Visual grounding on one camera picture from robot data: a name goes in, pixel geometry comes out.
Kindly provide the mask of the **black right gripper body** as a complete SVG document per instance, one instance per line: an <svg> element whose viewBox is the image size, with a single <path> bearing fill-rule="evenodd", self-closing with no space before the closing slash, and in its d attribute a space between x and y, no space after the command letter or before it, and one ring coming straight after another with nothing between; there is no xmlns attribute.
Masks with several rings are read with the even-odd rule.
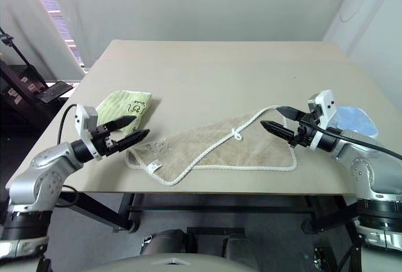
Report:
<svg viewBox="0 0 402 272"><path fill-rule="evenodd" d="M301 145L303 147L310 146L314 136L317 133L315 126L317 125L317 121L319 120L318 114L316 112L310 112L306 114L306 121L302 120L298 122L298 129L295 134L298 143L291 144L292 148L295 148L297 145Z"/></svg>

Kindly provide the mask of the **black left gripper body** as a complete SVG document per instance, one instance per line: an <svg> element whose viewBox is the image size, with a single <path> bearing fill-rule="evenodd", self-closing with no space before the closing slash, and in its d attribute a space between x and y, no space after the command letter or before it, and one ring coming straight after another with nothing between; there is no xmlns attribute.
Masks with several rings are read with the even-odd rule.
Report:
<svg viewBox="0 0 402 272"><path fill-rule="evenodd" d="M111 133L118 129L115 123L105 123L97 126L92 132L92 144L100 156L110 156L121 151L119 143L110 138Z"/></svg>

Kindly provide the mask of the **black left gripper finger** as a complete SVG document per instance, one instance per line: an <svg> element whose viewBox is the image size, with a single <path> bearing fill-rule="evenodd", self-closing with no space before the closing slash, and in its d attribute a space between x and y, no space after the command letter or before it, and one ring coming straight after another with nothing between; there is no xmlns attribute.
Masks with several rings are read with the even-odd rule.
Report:
<svg viewBox="0 0 402 272"><path fill-rule="evenodd" d="M108 131L117 131L130 125L135 119L136 116L121 116L115 120L107 122L106 128Z"/></svg>
<svg viewBox="0 0 402 272"><path fill-rule="evenodd" d="M135 132L133 132L130 135L127 135L125 138L119 140L116 143L116 149L118 152L122 152L132 146L134 146L137 143L142 142L142 140L147 137L149 134L149 129L139 129Z"/></svg>

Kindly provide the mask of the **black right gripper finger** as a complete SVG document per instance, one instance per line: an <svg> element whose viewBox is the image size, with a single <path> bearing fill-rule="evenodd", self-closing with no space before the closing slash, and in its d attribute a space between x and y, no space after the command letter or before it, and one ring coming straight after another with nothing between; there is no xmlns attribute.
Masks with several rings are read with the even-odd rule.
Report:
<svg viewBox="0 0 402 272"><path fill-rule="evenodd" d="M284 127L275 121L261 121L262 127L267 130L267 132L285 140L288 144L297 144L295 132Z"/></svg>
<svg viewBox="0 0 402 272"><path fill-rule="evenodd" d="M306 121L305 116L307 115L305 112L300 111L298 109L289 107L289 106L279 106L277 111L285 118L292 121Z"/></svg>

